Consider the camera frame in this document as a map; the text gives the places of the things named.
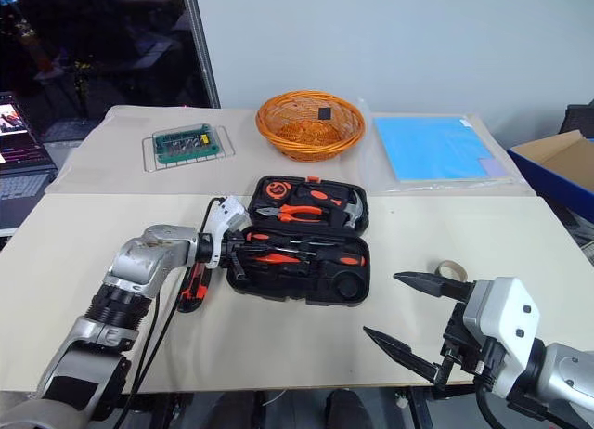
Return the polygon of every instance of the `black tool case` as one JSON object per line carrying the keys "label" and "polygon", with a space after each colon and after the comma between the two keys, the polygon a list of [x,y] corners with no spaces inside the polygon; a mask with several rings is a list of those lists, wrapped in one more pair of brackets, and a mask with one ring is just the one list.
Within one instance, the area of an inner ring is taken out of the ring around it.
{"label": "black tool case", "polygon": [[[357,196],[361,213],[350,228],[345,225],[349,214],[344,208],[346,203],[353,208]],[[285,222],[258,213],[284,205],[315,206],[323,214],[293,214],[318,222]],[[236,276],[232,267],[227,271],[227,280],[238,293],[276,300],[304,298],[307,304],[324,306],[356,306],[368,296],[369,248],[359,236],[368,227],[369,209],[362,188],[313,177],[269,175],[258,182],[248,212],[252,225],[242,231],[247,248],[250,243],[265,243],[267,250],[238,251],[245,277]]]}

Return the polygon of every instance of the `wicker basket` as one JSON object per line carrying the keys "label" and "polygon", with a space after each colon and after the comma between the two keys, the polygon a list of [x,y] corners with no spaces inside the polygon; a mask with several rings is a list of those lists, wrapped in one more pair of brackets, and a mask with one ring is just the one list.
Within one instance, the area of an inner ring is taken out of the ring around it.
{"label": "wicker basket", "polygon": [[356,144],[365,132],[365,121],[355,106],[314,90],[269,99],[258,110],[256,125],[278,150],[298,162],[335,157]]}

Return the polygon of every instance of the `white tabletop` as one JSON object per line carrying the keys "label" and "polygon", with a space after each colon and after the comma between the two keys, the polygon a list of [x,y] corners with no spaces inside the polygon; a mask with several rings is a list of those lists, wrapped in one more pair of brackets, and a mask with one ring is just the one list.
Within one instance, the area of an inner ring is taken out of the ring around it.
{"label": "white tabletop", "polygon": [[[196,226],[208,200],[46,195],[0,253],[0,389],[35,388],[125,241],[157,223]],[[175,316],[142,390],[421,384],[361,328],[387,332],[418,355],[440,361],[453,301],[416,292],[392,275],[433,270],[444,259],[461,263],[471,280],[519,277],[540,308],[538,336],[545,343],[594,348],[594,268],[541,199],[371,197],[369,210],[363,238],[371,254],[371,286],[360,306],[238,294],[218,270],[203,307]],[[173,287],[171,279],[165,297]],[[458,369],[451,377],[469,379]]]}
{"label": "white tabletop", "polygon": [[[398,194],[392,168],[371,128],[353,149],[324,162],[295,162],[278,152],[256,128],[255,110],[116,106],[66,161],[49,193],[235,194],[251,195],[260,176],[319,176],[357,184],[368,195]],[[380,116],[436,116],[378,113]],[[510,177],[495,184],[460,183],[459,188],[416,190],[415,195],[535,195],[508,154],[475,115],[477,135]],[[152,173],[145,172],[142,142],[153,133],[186,125],[222,125],[236,154]]]}

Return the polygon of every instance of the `white wall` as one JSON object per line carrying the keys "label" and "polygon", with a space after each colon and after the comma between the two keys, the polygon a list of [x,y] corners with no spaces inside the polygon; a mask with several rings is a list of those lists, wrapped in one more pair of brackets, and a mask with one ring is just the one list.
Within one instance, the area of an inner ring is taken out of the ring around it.
{"label": "white wall", "polygon": [[594,0],[199,0],[222,107],[312,88],[476,112],[505,146],[594,98]]}

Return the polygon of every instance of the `blue box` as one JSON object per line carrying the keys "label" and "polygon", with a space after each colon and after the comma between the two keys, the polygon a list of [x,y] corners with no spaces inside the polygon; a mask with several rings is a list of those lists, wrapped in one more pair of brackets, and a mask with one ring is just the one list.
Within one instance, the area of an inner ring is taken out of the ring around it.
{"label": "blue box", "polygon": [[594,222],[594,142],[574,130],[514,146],[508,154],[536,193]]}

